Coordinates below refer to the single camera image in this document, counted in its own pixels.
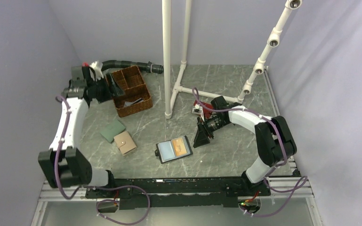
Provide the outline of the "white card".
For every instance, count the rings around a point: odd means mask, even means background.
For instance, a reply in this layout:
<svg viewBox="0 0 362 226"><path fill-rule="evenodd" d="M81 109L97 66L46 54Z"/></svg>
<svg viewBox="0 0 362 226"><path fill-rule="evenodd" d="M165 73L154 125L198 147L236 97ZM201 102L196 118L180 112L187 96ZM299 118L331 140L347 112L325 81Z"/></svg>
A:
<svg viewBox="0 0 362 226"><path fill-rule="evenodd" d="M127 102L127 101L126 101L126 102L124 103L124 105L123 105L123 108L132 106L132 105L134 105L134 104L136 104L136 102Z"/></svg>

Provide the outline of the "gold VIP card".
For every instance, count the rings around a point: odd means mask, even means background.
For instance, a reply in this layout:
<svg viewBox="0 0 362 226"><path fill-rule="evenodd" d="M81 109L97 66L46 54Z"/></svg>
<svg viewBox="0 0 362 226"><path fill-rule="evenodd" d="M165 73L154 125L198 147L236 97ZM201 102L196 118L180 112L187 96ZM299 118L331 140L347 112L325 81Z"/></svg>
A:
<svg viewBox="0 0 362 226"><path fill-rule="evenodd" d="M172 140L174 154L176 157L184 156L189 153L186 142L183 137L179 137Z"/></svg>

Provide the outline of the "black leather card holder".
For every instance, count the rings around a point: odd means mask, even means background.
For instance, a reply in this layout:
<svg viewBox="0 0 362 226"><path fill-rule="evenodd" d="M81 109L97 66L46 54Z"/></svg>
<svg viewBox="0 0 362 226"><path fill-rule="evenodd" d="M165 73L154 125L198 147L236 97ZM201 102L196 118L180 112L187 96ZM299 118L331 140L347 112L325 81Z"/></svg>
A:
<svg viewBox="0 0 362 226"><path fill-rule="evenodd" d="M161 164L193 155L187 136L181 136L156 144L155 156Z"/></svg>

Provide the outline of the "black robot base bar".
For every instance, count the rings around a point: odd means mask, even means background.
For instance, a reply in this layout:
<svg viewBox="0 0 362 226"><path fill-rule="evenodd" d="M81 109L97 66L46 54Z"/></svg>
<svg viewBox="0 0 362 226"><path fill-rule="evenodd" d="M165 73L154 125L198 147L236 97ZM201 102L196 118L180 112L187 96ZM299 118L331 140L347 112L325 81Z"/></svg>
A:
<svg viewBox="0 0 362 226"><path fill-rule="evenodd" d="M243 198L270 196L267 186L241 176L112 179L103 189L88 188L87 199L119 199L121 210L151 207L223 206L236 208Z"/></svg>

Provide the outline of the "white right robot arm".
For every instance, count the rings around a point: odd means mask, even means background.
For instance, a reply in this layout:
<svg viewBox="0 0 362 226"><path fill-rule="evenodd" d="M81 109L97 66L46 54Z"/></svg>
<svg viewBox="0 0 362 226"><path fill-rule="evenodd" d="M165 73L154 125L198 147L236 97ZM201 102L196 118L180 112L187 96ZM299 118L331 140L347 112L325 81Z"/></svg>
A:
<svg viewBox="0 0 362 226"><path fill-rule="evenodd" d="M258 157L242 174L241 190L253 195L259 183L269 176L276 167L287 163L297 153L296 143L288 124L282 116L263 116L252 112L240 103L229 104L223 96L211 101L211 118L197 119L197 133L194 148L207 145L214 138L214 132L228 124L239 125L255 134Z"/></svg>

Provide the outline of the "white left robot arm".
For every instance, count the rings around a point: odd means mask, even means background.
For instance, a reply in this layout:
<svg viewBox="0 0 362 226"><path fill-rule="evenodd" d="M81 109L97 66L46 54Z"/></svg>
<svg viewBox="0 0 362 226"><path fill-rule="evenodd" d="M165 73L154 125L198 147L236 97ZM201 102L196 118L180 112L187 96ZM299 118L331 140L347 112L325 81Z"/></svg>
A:
<svg viewBox="0 0 362 226"><path fill-rule="evenodd" d="M112 197L117 190L109 180L109 171L97 169L79 150L83 122L92 100L99 103L125 95L125 91L96 61L71 69L69 86L57 96L62 111L55 137L47 151L39 153L38 163L52 188L95 186L98 192Z"/></svg>

